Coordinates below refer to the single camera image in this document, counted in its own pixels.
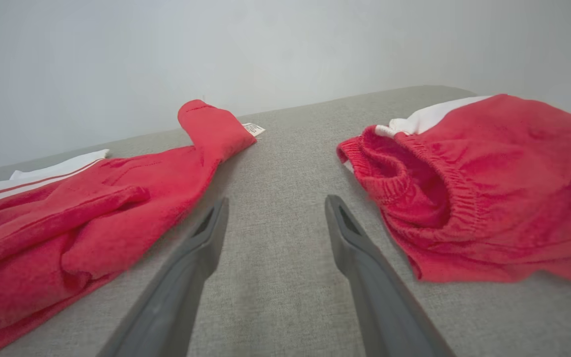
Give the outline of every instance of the white wall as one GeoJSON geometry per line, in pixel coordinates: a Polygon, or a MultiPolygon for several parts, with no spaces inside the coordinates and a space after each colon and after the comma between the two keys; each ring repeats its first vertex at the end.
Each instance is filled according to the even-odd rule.
{"type": "Polygon", "coordinates": [[[571,111],[571,1],[0,0],[0,166],[419,84],[571,111]]]}

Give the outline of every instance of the red jacket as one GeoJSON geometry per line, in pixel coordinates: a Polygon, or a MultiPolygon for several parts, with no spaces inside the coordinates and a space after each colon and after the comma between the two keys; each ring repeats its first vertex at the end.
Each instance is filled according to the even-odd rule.
{"type": "Polygon", "coordinates": [[[218,165],[256,142],[200,100],[177,119],[193,146],[102,160],[0,200],[0,348],[134,264],[186,216],[218,165]]]}
{"type": "Polygon", "coordinates": [[[508,95],[434,108],[338,146],[415,275],[571,279],[571,114],[508,95]]]}

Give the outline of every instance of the red garment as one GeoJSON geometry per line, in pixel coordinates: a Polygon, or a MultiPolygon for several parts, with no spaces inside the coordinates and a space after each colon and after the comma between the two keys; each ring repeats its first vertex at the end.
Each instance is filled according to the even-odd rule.
{"type": "Polygon", "coordinates": [[[217,166],[256,142],[201,100],[177,119],[193,146],[103,160],[0,200],[0,348],[134,264],[186,216],[217,166]]]}
{"type": "Polygon", "coordinates": [[[382,131],[366,128],[338,156],[419,280],[571,279],[571,114],[497,95],[423,133],[382,131]]]}

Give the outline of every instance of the red clothing with white stripe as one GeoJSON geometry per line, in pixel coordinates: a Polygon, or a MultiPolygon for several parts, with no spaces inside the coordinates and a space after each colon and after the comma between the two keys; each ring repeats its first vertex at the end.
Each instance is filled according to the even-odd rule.
{"type": "Polygon", "coordinates": [[[186,216],[218,165],[256,142],[200,100],[177,119],[193,146],[102,160],[0,200],[0,348],[134,264],[186,216]]]}
{"type": "Polygon", "coordinates": [[[429,124],[431,109],[338,146],[415,275],[516,282],[545,270],[571,279],[571,114],[508,95],[429,124]]]}

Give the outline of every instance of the gray tablecloth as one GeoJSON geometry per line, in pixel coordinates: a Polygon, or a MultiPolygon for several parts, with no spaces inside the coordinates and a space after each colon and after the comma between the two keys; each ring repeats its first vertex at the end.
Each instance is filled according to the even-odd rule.
{"type": "MultiPolygon", "coordinates": [[[[207,281],[191,356],[362,356],[347,280],[333,262],[324,216],[339,194],[460,357],[571,356],[571,282],[538,273],[525,282],[417,282],[376,206],[336,158],[367,125],[472,93],[421,86],[239,118],[267,131],[226,162],[192,215],[133,269],[4,350],[4,356],[93,356],[216,197],[230,216],[220,265],[207,281]]],[[[32,170],[92,149],[135,156],[190,144],[179,130],[14,165],[32,170]]],[[[7,179],[13,167],[0,169],[7,179]]],[[[178,174],[189,175],[178,168],[178,174]]]]}

